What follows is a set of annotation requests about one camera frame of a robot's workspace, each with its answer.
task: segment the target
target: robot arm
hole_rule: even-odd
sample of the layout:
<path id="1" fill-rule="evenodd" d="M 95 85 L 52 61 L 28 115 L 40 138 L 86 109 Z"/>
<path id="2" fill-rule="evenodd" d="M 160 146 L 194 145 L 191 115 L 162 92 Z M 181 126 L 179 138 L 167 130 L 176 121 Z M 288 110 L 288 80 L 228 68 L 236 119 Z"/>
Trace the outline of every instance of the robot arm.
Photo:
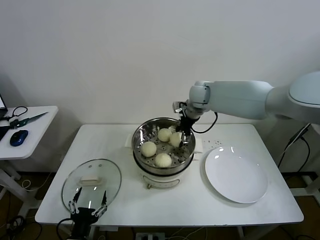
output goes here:
<path id="1" fill-rule="evenodd" d="M 291 85 L 272 87 L 263 81 L 196 82 L 186 102 L 174 102 L 181 113 L 181 130 L 208 111 L 262 120 L 268 115 L 320 124 L 320 72 L 302 76 Z"/>

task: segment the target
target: stainless steel steamer basket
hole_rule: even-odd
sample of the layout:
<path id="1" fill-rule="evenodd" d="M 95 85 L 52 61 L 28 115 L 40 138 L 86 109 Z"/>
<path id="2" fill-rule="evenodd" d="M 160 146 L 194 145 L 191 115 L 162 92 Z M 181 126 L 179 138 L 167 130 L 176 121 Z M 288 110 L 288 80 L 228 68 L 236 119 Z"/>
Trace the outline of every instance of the stainless steel steamer basket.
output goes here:
<path id="1" fill-rule="evenodd" d="M 191 133 L 188 144 L 184 144 L 182 147 L 174 147 L 168 142 L 162 142 L 158 139 L 160 129 L 167 128 L 175 132 L 178 123 L 177 119 L 159 117 L 146 121 L 135 130 L 131 143 L 133 156 L 142 170 L 154 176 L 168 177 L 181 173 L 190 165 L 196 146 L 193 133 Z M 142 144 L 148 141 L 156 144 L 156 154 L 151 157 L 145 157 L 141 153 Z M 156 155 L 161 153 L 170 155 L 172 159 L 170 167 L 160 168 L 155 165 Z"/>

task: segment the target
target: power strip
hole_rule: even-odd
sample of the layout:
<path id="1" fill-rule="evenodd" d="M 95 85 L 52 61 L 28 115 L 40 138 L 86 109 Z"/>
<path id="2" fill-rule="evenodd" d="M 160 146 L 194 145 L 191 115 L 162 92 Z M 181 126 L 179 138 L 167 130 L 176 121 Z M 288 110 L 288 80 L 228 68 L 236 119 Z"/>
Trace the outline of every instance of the power strip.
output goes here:
<path id="1" fill-rule="evenodd" d="M 137 232 L 135 240 L 165 240 L 164 232 Z"/>

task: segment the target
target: glass lid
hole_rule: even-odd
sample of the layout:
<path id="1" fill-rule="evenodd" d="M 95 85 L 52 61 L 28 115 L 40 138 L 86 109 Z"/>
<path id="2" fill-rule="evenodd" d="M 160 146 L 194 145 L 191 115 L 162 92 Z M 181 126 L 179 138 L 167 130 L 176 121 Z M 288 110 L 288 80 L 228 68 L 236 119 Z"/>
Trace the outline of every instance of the glass lid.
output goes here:
<path id="1" fill-rule="evenodd" d="M 64 181 L 62 187 L 62 201 L 69 209 L 69 201 L 74 199 L 80 191 L 77 207 L 98 209 L 101 206 L 104 194 L 106 205 L 117 196 L 121 186 L 121 172 L 119 167 L 107 159 L 87 161 L 73 170 Z"/>

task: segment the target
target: scissors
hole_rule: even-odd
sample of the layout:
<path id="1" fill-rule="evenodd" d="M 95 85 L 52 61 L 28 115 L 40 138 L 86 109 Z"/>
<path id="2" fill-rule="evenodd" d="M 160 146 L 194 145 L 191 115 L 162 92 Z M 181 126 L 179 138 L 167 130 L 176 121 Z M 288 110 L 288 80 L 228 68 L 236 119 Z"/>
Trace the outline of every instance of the scissors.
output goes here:
<path id="1" fill-rule="evenodd" d="M 28 117 L 28 118 L 22 119 L 21 121 L 19 121 L 18 119 L 13 120 L 12 122 L 10 122 L 10 128 L 11 129 L 21 128 L 29 123 L 32 123 L 32 122 L 38 120 L 39 118 L 46 115 L 47 113 L 48 112 L 44 112 L 44 113 L 41 113 L 41 114 L 33 116 L 33 117 Z"/>

